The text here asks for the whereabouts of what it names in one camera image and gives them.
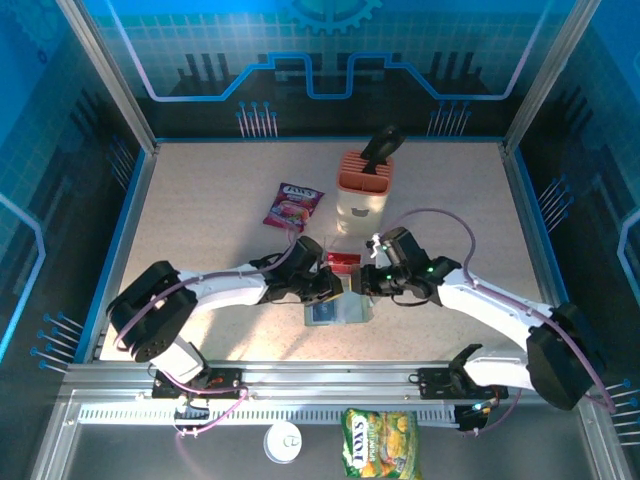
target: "white container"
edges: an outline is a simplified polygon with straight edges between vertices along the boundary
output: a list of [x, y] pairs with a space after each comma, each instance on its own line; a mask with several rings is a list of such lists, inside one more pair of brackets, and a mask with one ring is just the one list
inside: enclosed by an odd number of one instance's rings
[[264, 453], [275, 463], [291, 463], [300, 453], [302, 436], [291, 422], [274, 423], [264, 436]]
[[347, 152], [338, 171], [338, 231], [371, 236], [378, 232], [391, 190], [393, 159], [376, 167], [377, 175], [362, 173], [367, 164], [360, 152]]

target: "white round object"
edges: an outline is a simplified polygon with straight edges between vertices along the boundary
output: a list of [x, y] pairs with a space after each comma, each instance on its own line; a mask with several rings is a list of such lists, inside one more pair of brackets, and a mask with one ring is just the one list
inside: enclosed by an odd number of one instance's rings
[[264, 436], [264, 452], [275, 463], [291, 463], [300, 453], [302, 436], [291, 422], [274, 423]]

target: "snack bag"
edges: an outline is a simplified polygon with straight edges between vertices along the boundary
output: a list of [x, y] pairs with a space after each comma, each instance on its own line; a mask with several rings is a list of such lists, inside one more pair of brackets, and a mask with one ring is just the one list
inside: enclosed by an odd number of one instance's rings
[[350, 408], [342, 414], [342, 432], [348, 477], [422, 480], [415, 413]]
[[311, 188], [281, 183], [271, 210], [262, 223], [302, 232], [323, 195]]

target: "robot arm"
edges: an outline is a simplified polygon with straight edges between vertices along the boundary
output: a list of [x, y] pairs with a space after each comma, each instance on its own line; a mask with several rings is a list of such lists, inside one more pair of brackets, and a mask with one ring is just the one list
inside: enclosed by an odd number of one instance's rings
[[604, 354], [595, 333], [578, 309], [558, 308], [520, 298], [465, 272], [446, 257], [431, 259], [402, 228], [374, 236], [369, 244], [376, 265], [352, 273], [351, 287], [362, 295], [393, 297], [406, 290], [425, 302], [458, 310], [504, 334], [520, 349], [505, 356], [475, 344], [449, 365], [452, 384], [460, 393], [488, 385], [535, 390], [550, 404], [570, 410], [592, 385], [581, 361], [558, 333], [540, 318], [569, 334], [600, 374]]
[[122, 343], [136, 362], [151, 362], [180, 383], [207, 384], [207, 364], [200, 352], [180, 337], [184, 324], [195, 315], [231, 305], [259, 305], [293, 293], [305, 305], [329, 300], [342, 293], [342, 284], [329, 267], [320, 267], [322, 248], [300, 237], [291, 253], [276, 268], [282, 254], [253, 260], [240, 267], [204, 275], [177, 271], [169, 262], [151, 265], [107, 308], [120, 333], [154, 297], [190, 278], [157, 302], [123, 337]]

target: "blue wall panel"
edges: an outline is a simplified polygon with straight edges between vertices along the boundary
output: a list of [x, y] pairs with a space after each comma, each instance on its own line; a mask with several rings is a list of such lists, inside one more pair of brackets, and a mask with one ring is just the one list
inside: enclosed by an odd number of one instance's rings
[[139, 147], [55, 2], [0, 2], [0, 65], [0, 477], [23, 479]]
[[603, 0], [521, 146], [551, 192], [540, 207], [569, 296], [618, 375], [640, 365], [639, 11]]
[[[241, 138], [269, 136], [251, 128], [251, 115], [244, 122], [241, 105], [252, 101], [277, 112], [279, 136], [369, 134], [392, 122], [414, 135], [502, 135], [572, 4], [92, 0], [88, 7], [156, 135]], [[439, 128], [447, 121], [456, 128]]]

